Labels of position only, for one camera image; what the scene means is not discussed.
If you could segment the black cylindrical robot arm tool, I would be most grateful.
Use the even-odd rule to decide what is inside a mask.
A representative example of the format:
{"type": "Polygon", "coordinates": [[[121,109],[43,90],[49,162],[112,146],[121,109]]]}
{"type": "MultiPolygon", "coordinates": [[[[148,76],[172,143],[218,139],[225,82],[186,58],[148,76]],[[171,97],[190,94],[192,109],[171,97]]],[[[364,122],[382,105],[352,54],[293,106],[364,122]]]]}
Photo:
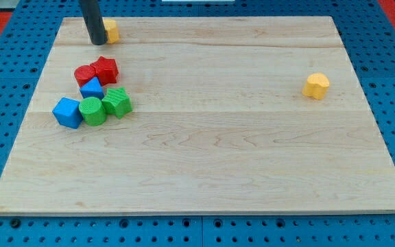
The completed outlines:
{"type": "Polygon", "coordinates": [[[108,38],[98,0],[78,0],[78,3],[92,44],[105,45],[108,38]]]}

